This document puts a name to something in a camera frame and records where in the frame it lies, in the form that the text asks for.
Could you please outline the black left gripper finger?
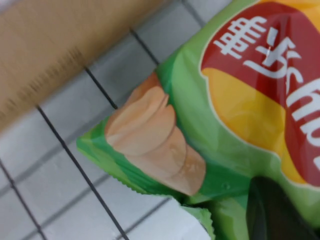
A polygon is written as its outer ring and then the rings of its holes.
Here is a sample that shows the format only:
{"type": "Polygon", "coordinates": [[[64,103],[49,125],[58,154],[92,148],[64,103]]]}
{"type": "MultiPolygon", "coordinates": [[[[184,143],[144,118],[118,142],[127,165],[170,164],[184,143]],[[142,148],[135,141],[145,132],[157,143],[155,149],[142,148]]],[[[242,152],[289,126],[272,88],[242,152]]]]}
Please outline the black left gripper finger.
{"type": "Polygon", "coordinates": [[[251,179],[246,208],[250,240],[318,240],[281,186],[268,177],[251,179]]]}

